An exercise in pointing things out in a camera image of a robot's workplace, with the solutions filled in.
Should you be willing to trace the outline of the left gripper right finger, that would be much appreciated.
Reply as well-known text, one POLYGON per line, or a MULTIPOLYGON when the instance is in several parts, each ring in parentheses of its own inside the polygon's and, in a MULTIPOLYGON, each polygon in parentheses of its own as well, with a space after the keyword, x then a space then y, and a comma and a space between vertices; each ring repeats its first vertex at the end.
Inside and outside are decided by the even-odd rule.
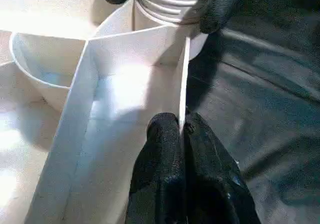
POLYGON ((198 113, 183 129, 190 224, 258 224, 252 195, 235 160, 198 113))

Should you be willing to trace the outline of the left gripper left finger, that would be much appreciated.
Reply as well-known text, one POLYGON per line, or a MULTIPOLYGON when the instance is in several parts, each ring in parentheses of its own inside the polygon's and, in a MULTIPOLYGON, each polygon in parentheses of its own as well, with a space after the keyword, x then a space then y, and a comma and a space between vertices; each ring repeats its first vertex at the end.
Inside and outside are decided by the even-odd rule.
POLYGON ((127 206, 129 224, 185 224, 184 148, 173 113, 152 117, 146 142, 132 172, 127 206))

